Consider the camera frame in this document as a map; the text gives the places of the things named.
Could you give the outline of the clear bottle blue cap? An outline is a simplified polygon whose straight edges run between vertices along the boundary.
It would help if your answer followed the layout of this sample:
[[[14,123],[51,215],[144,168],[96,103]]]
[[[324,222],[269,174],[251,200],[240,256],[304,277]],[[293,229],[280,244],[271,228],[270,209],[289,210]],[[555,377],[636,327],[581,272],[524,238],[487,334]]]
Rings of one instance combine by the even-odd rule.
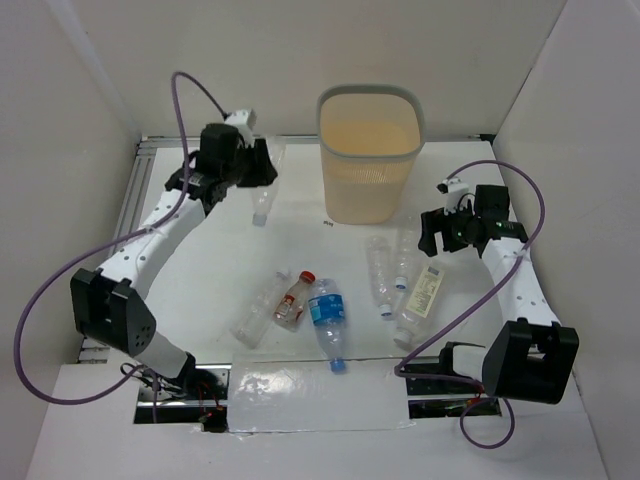
[[[268,215],[271,212],[275,198],[278,194],[279,182],[286,152],[286,142],[281,136],[267,137],[266,145],[271,163],[276,169],[277,178],[271,185],[256,188],[252,191],[252,224],[257,227],[264,227],[267,223]]]

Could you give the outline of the clear bottle blue-white cap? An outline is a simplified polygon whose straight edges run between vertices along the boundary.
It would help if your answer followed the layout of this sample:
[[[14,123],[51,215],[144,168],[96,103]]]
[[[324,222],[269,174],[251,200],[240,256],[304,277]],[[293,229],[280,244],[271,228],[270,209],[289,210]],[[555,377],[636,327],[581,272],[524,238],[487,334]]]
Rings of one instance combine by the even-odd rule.
[[[406,290],[415,271],[420,251],[418,249],[419,234],[416,230],[405,227],[398,231],[393,260],[394,285],[397,290]]]

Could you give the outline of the beige label clear bottle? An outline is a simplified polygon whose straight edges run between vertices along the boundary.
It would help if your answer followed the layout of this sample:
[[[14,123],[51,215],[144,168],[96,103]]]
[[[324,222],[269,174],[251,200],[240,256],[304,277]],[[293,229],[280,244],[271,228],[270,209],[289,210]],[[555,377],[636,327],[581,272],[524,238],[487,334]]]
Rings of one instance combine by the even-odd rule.
[[[396,318],[395,344],[410,350],[426,339],[433,320],[431,310],[445,278],[445,264],[437,259],[421,262],[413,274]]]

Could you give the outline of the clear bottle white cap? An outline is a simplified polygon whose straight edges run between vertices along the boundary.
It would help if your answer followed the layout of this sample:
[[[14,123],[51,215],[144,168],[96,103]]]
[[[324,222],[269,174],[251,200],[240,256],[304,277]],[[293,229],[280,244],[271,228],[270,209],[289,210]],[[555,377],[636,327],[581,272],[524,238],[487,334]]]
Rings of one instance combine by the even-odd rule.
[[[288,269],[278,269],[261,283],[251,301],[243,307],[242,315],[230,327],[230,333],[237,341],[248,349],[258,347],[290,280]]]

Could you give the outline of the clear crushed bottle white-blue cap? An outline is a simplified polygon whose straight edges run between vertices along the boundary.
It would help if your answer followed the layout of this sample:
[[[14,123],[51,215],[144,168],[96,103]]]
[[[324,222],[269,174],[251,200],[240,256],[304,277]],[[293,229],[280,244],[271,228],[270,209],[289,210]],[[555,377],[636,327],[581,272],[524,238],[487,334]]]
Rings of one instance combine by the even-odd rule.
[[[393,315],[391,281],[391,246],[386,238],[371,236],[366,240],[366,260],[374,304],[383,320]]]

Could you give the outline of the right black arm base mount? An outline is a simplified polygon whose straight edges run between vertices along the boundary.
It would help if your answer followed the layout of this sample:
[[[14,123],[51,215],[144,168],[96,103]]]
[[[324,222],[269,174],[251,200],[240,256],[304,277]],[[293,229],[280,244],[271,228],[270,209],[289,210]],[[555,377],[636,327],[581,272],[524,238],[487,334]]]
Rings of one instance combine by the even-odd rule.
[[[439,364],[434,358],[409,363],[402,372],[411,374],[405,382],[409,418],[412,420],[458,418],[467,406],[484,397],[477,387],[470,384],[416,378],[415,374],[440,375]]]

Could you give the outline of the beige plastic waste bin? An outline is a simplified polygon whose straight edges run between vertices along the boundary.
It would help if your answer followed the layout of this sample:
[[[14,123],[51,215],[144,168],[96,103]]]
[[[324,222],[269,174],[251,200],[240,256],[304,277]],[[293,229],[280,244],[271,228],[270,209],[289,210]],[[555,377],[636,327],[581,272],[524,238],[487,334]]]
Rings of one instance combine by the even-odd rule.
[[[389,220],[426,141],[418,98],[395,85],[336,85],[319,96],[316,124],[329,218]]]

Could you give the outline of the red cap bottle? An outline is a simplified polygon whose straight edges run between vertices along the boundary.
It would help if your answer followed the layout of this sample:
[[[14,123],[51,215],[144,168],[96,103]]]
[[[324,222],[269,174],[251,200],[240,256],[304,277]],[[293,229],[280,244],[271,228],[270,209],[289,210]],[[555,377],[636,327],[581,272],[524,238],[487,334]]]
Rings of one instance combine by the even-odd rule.
[[[315,275],[310,271],[302,271],[298,280],[283,295],[273,313],[273,321],[280,327],[295,332],[299,328],[305,302],[311,287],[315,282]]]

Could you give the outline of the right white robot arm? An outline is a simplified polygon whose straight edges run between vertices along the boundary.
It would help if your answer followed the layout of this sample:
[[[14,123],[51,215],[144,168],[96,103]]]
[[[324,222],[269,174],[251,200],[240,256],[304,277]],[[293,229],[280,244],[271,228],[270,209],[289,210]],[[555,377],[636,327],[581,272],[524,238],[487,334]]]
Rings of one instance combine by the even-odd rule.
[[[487,346],[449,342],[440,354],[436,379],[448,392],[470,379],[490,396],[557,404],[561,401],[579,347],[575,329],[560,324],[548,305],[525,244],[525,227],[510,220],[504,186],[470,189],[458,178],[438,186],[443,207],[421,215],[420,251],[434,257],[476,249],[498,287],[503,326]]]

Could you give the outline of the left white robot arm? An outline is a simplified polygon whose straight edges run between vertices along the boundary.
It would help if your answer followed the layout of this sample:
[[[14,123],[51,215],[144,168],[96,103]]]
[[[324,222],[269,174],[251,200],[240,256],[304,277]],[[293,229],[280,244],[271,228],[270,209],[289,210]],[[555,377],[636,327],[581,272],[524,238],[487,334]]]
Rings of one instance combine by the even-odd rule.
[[[239,130],[209,124],[200,145],[168,179],[140,234],[93,271],[79,269],[70,289],[79,333],[143,364],[176,399],[213,387],[215,377],[157,329],[145,300],[179,244],[224,200],[228,189],[262,188],[278,176],[265,138],[246,144]]]

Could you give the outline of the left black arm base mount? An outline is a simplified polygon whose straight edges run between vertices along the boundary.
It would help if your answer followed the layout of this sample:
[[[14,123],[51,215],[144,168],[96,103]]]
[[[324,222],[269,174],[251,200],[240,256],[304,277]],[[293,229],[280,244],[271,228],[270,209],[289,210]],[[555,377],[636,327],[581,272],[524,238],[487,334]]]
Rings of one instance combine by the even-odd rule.
[[[133,423],[189,424],[203,432],[226,433],[231,365],[201,365],[198,369],[201,373],[189,393],[181,393],[147,369],[135,373],[132,378],[138,382],[138,393]]]

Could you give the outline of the blue label water bottle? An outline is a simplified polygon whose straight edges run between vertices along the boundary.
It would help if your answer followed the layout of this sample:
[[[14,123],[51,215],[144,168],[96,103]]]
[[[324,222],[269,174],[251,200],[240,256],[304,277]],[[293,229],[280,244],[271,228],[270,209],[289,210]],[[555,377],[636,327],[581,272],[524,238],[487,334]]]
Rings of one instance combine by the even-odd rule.
[[[334,374],[346,372],[346,315],[344,300],[333,279],[317,279],[308,299],[318,345]]]

